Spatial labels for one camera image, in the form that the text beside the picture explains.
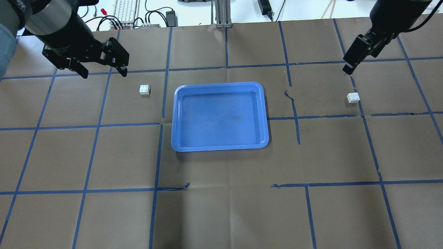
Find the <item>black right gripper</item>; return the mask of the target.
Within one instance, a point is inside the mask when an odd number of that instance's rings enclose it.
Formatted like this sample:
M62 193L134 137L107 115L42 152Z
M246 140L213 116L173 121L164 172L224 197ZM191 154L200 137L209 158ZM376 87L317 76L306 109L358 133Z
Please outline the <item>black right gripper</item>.
M342 71L346 75L350 75L350 71L355 71L367 56L378 57L389 43L390 33L381 30L370 29L366 34L358 35L343 57L345 66Z

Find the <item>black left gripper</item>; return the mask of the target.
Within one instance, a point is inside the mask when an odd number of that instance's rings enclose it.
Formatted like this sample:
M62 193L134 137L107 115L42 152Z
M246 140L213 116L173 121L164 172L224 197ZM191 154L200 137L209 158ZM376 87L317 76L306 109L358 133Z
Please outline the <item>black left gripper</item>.
M73 63L74 71L83 79L87 79L89 71L82 63L98 63L116 68L122 77L127 77L129 53L119 43L110 37L105 42L93 39L92 43L76 44L64 48L50 48L45 45L43 56L58 69L68 69Z

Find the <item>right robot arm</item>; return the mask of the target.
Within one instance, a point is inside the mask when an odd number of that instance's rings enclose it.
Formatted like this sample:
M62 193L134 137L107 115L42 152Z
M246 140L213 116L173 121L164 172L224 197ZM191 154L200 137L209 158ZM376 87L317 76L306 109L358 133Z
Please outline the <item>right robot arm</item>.
M351 75L367 57L378 57L384 47L400 33L411 33L423 27L442 5L440 0L425 21L416 27L413 24L431 4L431 0L378 0L370 11L371 28L358 35L343 59L343 71Z

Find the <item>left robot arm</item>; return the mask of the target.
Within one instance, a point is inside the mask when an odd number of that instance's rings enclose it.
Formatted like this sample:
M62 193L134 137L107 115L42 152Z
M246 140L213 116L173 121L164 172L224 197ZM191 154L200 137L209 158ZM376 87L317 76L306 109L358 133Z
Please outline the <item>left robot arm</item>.
M130 55L116 38L100 42L78 14L79 7L97 0L2 0L1 77L16 52L17 32L23 28L43 44L42 54L57 69L76 72L87 78L83 63L98 63L127 76Z

